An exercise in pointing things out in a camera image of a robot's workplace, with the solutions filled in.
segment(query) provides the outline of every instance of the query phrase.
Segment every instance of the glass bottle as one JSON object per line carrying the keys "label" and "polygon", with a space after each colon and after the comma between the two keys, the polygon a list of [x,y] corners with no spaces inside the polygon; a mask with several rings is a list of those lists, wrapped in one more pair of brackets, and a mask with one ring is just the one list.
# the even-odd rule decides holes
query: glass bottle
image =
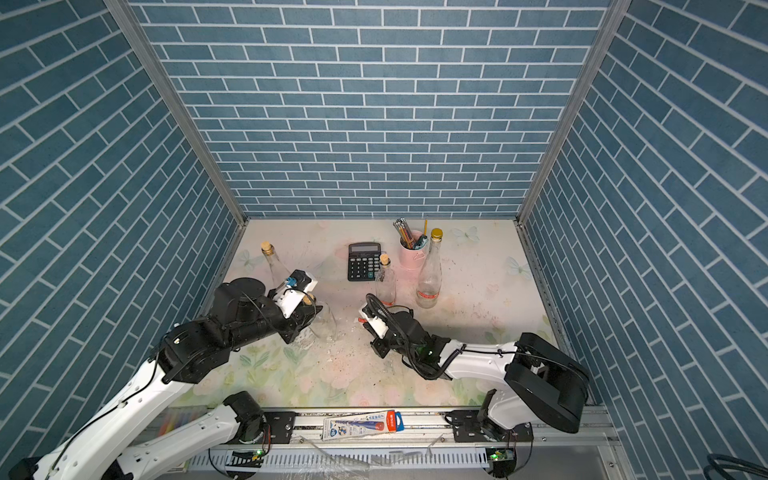
{"label": "glass bottle", "polygon": [[442,268],[440,266],[440,244],[442,230],[432,229],[432,239],[429,242],[427,259],[419,272],[419,282],[416,284],[416,303],[422,308],[432,308],[437,303],[442,285]]}
{"label": "glass bottle", "polygon": [[397,295],[397,278],[395,271],[390,268],[389,255],[382,253],[379,257],[382,269],[376,275],[376,296],[384,305],[392,306],[395,304]]}
{"label": "glass bottle", "polygon": [[290,272],[280,261],[280,258],[275,253],[275,247],[269,242],[261,243],[261,253],[266,257],[266,262],[270,265],[270,272],[272,273],[272,288],[277,288],[286,278],[290,276]]}

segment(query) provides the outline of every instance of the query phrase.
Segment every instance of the calculator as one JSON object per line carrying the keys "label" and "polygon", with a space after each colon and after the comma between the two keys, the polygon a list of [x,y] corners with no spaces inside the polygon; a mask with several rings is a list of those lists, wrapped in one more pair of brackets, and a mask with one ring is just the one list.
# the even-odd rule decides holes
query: calculator
{"label": "calculator", "polygon": [[349,245],[349,267],[346,279],[350,282],[367,282],[376,279],[381,263],[382,246],[376,242],[360,242]]}

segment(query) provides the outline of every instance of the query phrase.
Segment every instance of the metal frame edge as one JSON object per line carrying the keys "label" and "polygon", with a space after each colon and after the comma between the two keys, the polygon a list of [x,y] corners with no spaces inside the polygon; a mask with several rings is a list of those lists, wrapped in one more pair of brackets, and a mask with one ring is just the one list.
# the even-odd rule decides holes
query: metal frame edge
{"label": "metal frame edge", "polygon": [[528,193],[523,199],[523,203],[520,206],[520,213],[518,214],[518,222],[525,224],[528,217],[533,212],[533,206],[538,199],[541,189],[544,187],[544,183],[549,176],[549,172],[552,170],[554,163],[558,159],[560,150],[563,148],[565,138],[568,136],[568,132],[571,131],[576,115],[578,114],[581,105],[584,103],[584,99],[587,97],[589,87],[592,86],[592,81],[598,76],[598,70],[605,59],[605,54],[608,51],[608,47],[611,46],[611,42],[614,40],[616,31],[619,28],[619,24],[624,19],[624,14],[629,8],[631,0],[613,0],[611,6],[605,12],[605,17],[598,30],[598,35],[594,40],[592,48],[589,50],[587,59],[584,61],[584,66],[579,73],[576,85],[573,92],[568,96],[568,101],[563,109],[563,115],[558,122],[557,128],[555,128],[552,138],[549,141],[547,150],[541,158],[541,163],[536,170],[536,174],[533,176],[531,186],[528,188]]}
{"label": "metal frame edge", "polygon": [[528,235],[528,230],[525,228],[525,225],[521,225],[520,223],[517,223],[515,226],[518,231],[518,237],[520,237],[520,244],[523,246],[525,259],[528,261],[528,266],[531,267],[533,280],[536,282],[538,293],[541,296],[541,302],[544,304],[544,310],[546,310],[547,316],[549,317],[549,323],[552,327],[554,338],[558,342],[558,348],[563,350],[568,356],[576,358],[576,352],[565,332],[565,328],[563,327],[560,310],[554,303],[552,291],[547,279],[544,277],[544,271],[538,262],[538,257],[533,249],[533,243],[531,242],[531,237]]}
{"label": "metal frame edge", "polygon": [[127,0],[104,0],[104,3],[112,14],[115,22],[117,22],[118,27],[120,27],[123,35],[125,35],[125,38],[128,40],[128,44],[138,57],[139,62],[144,67],[147,75],[149,75],[155,88],[160,93],[170,114],[176,119],[181,132],[184,134],[187,141],[189,141],[192,150],[194,150],[197,155],[197,159],[203,165],[203,168],[205,168],[205,171],[214,183],[216,190],[219,192],[219,195],[221,195],[227,208],[229,208],[232,213],[238,226],[244,226],[246,223],[246,215],[243,212],[243,209],[237,202],[229,185],[227,185],[227,181],[224,180],[214,156],[208,149],[203,136],[197,129],[187,108],[184,107],[181,97],[176,91],[173,82],[170,81],[168,73],[165,71],[154,48],[152,48],[149,37],[147,37],[144,29],[139,24],[133,9],[128,4]]}
{"label": "metal frame edge", "polygon": [[195,318],[197,318],[200,315],[204,315],[205,312],[210,310],[211,305],[214,303],[214,290],[216,287],[218,287],[221,282],[223,282],[224,277],[227,275],[227,272],[230,269],[230,266],[232,266],[232,261],[235,258],[235,253],[237,253],[237,248],[240,246],[240,242],[243,240],[243,235],[245,234],[245,230],[248,228],[248,222],[249,220],[246,219],[245,223],[242,225],[237,225],[237,228],[235,229],[235,234],[232,237],[232,240],[230,240],[230,245],[227,248],[227,252],[224,254],[224,258],[221,260],[221,265],[219,265],[219,270],[217,270],[216,275],[214,278],[210,281],[210,286],[208,287],[208,291],[205,293],[205,298],[203,299],[203,302],[200,304],[200,309],[197,311],[197,315]]}

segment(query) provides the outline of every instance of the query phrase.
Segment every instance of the small glass bottle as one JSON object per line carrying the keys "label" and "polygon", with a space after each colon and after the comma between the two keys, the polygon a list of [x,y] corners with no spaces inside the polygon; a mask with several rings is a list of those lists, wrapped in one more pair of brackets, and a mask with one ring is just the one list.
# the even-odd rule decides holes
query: small glass bottle
{"label": "small glass bottle", "polygon": [[379,260],[382,269],[376,275],[376,296],[384,305],[392,306],[395,304],[397,295],[397,277],[395,271],[390,267],[389,255],[382,253]]}
{"label": "small glass bottle", "polygon": [[275,247],[269,242],[261,243],[261,253],[266,257],[266,262],[270,265],[270,272],[272,273],[272,288],[277,288],[283,283],[286,278],[290,276],[290,272],[280,261],[280,258],[275,253]]}

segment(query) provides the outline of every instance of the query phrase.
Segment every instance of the red label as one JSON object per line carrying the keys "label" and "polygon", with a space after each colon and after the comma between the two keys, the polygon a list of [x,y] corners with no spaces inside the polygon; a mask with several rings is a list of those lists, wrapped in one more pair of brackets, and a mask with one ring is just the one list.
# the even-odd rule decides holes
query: red label
{"label": "red label", "polygon": [[389,410],[386,413],[386,427],[390,432],[397,430],[397,423],[395,421],[395,411]]}

